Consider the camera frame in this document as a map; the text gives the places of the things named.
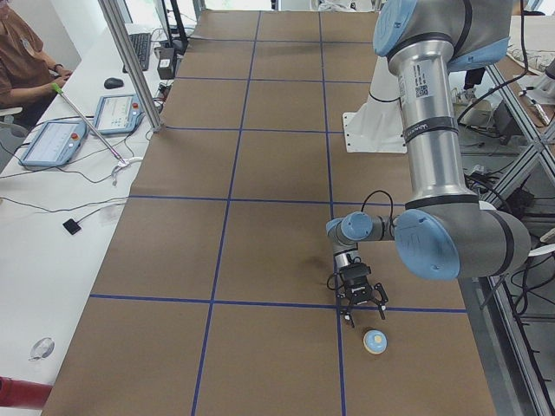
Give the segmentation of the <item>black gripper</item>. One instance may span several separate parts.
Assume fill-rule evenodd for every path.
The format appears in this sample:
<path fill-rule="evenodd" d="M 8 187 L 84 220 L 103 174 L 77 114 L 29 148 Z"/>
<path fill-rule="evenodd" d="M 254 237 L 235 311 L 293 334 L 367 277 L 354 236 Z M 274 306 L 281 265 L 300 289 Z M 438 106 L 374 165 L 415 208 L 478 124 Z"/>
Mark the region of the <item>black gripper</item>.
<path fill-rule="evenodd" d="M 370 268 L 365 263 L 353 263 L 339 270 L 341 281 L 338 288 L 339 314 L 353 328 L 355 326 L 352 316 L 354 305 L 373 302 L 382 320 L 386 319 L 385 310 L 389 302 L 387 292 L 381 283 L 370 285 L 368 276 Z"/>

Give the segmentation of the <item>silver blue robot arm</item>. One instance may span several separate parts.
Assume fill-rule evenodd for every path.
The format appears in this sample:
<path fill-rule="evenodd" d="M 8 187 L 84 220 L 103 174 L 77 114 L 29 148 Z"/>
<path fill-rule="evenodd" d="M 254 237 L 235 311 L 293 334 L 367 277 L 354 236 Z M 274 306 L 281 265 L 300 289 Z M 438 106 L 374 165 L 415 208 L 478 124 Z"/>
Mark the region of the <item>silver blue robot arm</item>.
<path fill-rule="evenodd" d="M 483 68 L 506 54 L 510 1 L 389 1 L 377 19 L 375 52 L 398 80 L 402 136 L 414 196 L 400 215 L 355 211 L 327 223 L 336 263 L 328 280 L 340 313 L 387 294 L 369 282 L 358 253 L 368 241 L 394 241 L 414 275 L 431 280 L 502 276 L 529 256 L 531 239 L 513 215 L 480 208 L 465 184 L 459 128 L 448 76 Z"/>

